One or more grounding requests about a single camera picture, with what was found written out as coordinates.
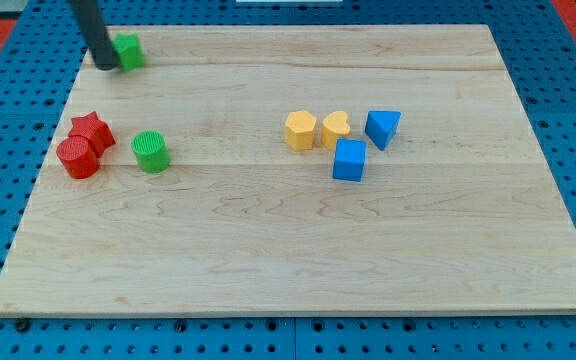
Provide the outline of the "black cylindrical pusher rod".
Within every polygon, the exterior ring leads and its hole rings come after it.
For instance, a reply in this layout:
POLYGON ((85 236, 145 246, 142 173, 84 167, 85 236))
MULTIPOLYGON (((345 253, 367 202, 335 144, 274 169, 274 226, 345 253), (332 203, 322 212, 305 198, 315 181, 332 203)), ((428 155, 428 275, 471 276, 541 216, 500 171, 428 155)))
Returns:
POLYGON ((81 35, 97 69, 110 71, 119 66, 115 51, 97 0, 70 0, 81 35))

